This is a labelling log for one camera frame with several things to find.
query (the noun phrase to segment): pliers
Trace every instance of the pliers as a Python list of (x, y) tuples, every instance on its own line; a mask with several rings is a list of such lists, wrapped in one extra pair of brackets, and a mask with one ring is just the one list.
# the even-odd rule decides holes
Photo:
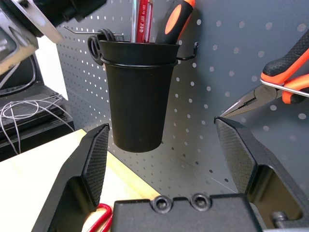
[[(253, 89), (228, 108), (221, 117), (231, 117), (263, 106), (282, 97), (286, 104), (302, 102), (309, 93), (309, 74), (288, 79), (309, 59), (309, 30), (282, 58), (266, 64), (261, 73), (263, 85)], [(284, 91), (296, 90), (298, 94)]]

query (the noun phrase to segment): pliers jaw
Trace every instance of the pliers jaw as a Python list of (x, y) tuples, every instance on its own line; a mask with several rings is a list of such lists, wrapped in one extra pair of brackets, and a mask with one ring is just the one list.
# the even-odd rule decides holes
[(260, 85), (253, 89), (240, 99), (238, 99), (230, 108), (224, 111), (220, 116), (229, 118), (235, 115), (261, 107), (282, 96), (282, 91), (273, 87)]

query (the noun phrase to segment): white wall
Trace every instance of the white wall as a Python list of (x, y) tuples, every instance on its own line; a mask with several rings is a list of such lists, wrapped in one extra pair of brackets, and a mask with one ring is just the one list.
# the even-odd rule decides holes
[(39, 38), (38, 41), (39, 49), (35, 54), (45, 85), (68, 99), (56, 45), (46, 36)]

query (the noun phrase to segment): red carabiner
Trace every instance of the red carabiner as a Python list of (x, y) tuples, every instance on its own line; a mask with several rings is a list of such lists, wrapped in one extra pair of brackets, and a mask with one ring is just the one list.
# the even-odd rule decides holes
[(88, 232), (96, 232), (98, 228), (100, 228), (104, 222), (105, 226), (101, 232), (107, 232), (112, 226), (112, 208), (106, 204), (98, 204), (98, 209), (105, 209), (106, 212), (96, 221), (95, 224), (88, 230)]

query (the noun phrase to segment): black cup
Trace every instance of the black cup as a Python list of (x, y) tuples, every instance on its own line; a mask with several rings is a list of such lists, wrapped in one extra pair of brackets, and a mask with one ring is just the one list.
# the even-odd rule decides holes
[(162, 141), (179, 45), (99, 41), (106, 65), (114, 143), (129, 152)]

